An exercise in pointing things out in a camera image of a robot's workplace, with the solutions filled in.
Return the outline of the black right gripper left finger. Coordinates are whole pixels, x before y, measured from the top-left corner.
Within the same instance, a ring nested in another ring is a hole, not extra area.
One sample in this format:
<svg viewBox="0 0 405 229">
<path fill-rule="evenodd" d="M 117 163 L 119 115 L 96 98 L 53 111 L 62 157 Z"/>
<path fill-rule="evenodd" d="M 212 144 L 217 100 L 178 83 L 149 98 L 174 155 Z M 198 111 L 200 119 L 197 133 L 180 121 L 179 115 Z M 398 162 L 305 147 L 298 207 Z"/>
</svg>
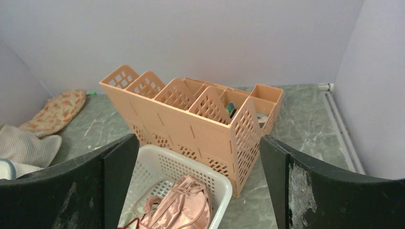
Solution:
<svg viewBox="0 0 405 229">
<path fill-rule="evenodd" d="M 3 229 L 116 229 L 139 152 L 128 134 L 57 165 L 0 182 Z"/>
</svg>

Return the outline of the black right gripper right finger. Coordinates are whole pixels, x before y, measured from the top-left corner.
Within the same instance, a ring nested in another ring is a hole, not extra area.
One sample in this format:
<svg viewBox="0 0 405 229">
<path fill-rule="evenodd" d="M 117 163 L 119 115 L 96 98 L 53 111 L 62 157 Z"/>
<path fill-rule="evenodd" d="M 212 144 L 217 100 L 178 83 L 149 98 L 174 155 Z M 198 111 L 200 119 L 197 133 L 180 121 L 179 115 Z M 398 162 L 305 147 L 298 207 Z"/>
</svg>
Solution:
<svg viewBox="0 0 405 229">
<path fill-rule="evenodd" d="M 402 229 L 405 181 L 345 170 L 266 135 L 260 156 L 280 229 Z"/>
</svg>

